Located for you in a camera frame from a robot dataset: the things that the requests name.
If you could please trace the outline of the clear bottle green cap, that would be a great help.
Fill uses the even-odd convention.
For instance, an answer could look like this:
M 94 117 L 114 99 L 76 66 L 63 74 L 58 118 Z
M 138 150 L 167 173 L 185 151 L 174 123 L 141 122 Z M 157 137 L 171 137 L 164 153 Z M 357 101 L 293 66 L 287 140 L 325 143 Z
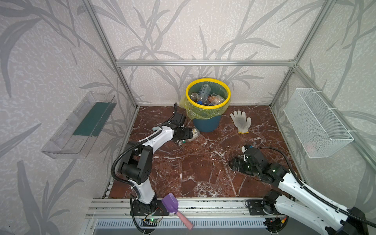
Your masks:
M 179 145 L 179 146 L 182 146 L 182 145 L 185 144 L 185 143 L 192 142 L 192 141 L 194 141 L 195 139 L 197 139 L 197 138 L 200 137 L 200 136 L 201 136 L 200 131 L 195 127 L 195 128 L 193 128 L 193 137 L 190 138 L 190 139 L 181 140 L 181 141 L 178 143 L 178 145 Z

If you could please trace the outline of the square clear bottle blue cap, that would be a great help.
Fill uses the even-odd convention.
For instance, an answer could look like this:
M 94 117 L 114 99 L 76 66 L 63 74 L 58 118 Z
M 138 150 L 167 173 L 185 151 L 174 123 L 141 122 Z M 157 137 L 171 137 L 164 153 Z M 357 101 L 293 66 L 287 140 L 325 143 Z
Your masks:
M 197 103 L 200 105 L 204 105 L 204 103 L 208 100 L 208 97 L 211 93 L 211 87 L 209 84 L 204 84 L 198 93 L 197 96 Z

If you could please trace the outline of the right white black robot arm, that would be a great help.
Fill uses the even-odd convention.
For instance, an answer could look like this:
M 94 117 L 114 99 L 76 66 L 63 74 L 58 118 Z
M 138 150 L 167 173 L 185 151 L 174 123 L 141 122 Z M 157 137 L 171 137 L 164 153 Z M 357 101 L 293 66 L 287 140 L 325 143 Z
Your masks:
M 376 226 L 366 219 L 360 209 L 349 209 L 336 203 L 300 180 L 287 157 L 287 167 L 284 167 L 277 162 L 270 163 L 263 155 L 262 147 L 245 145 L 241 149 L 243 155 L 229 161 L 231 170 L 256 177 L 277 188 L 264 196 L 257 206 L 246 201 L 250 214 L 260 211 L 267 215 L 285 216 L 284 219 L 264 222 L 271 234 L 283 229 L 289 218 L 321 235 L 367 235 L 368 228 Z

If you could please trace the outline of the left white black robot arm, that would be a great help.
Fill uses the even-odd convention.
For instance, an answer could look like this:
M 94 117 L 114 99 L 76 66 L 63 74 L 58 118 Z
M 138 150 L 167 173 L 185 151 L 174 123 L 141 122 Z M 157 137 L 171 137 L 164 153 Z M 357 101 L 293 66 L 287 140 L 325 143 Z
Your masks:
M 114 180 L 128 184 L 136 192 L 136 200 L 150 206 L 156 200 L 149 176 L 152 171 L 153 154 L 167 142 L 179 142 L 193 138 L 193 129 L 185 127 L 186 116 L 173 106 L 172 116 L 158 125 L 154 133 L 137 142 L 129 142 L 111 166 Z

